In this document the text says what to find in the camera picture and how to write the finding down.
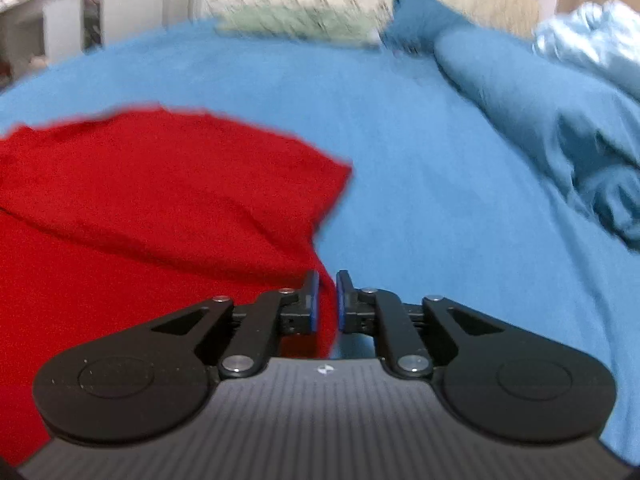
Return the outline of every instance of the gray ribbed panel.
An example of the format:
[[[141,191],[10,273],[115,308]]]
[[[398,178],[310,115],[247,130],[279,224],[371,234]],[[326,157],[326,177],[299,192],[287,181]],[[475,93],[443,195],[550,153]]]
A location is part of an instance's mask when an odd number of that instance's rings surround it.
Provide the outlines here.
[[[376,360],[272,359],[224,381],[186,426],[123,449],[55,440],[25,464],[28,480],[612,480],[629,468],[595,439],[509,446],[460,424],[428,384]]]

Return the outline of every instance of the green fabric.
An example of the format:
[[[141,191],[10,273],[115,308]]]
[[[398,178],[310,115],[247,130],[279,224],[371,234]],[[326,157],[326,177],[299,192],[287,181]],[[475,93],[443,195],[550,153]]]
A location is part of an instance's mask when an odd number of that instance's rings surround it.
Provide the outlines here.
[[[360,10],[243,6],[224,12],[217,29],[357,46],[378,44],[379,26],[375,14]]]

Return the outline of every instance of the red cloth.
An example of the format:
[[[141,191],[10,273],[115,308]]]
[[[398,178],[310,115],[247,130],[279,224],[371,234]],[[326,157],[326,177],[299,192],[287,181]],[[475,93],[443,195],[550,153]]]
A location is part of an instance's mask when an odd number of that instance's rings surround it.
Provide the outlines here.
[[[50,357],[217,294],[251,303],[319,270],[326,356],[335,292],[312,235],[349,174],[299,140],[165,110],[0,142],[0,455],[46,441],[31,382]]]

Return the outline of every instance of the mattress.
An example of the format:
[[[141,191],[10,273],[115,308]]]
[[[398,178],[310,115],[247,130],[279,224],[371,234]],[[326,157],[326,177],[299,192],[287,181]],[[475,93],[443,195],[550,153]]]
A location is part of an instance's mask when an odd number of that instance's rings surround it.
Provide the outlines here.
[[[329,272],[405,302],[441,294],[600,359],[618,384],[602,439],[640,462],[640,254],[570,208],[433,57],[222,38],[198,22],[24,81],[0,97],[0,132],[146,102],[292,132],[351,161],[316,237]]]

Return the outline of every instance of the white desk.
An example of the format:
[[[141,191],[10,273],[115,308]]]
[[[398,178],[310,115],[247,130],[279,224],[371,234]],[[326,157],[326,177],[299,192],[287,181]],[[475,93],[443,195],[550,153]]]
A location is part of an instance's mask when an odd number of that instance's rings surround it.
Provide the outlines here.
[[[14,78],[26,74],[32,56],[57,63],[82,53],[83,0],[17,0],[0,7],[0,54]]]

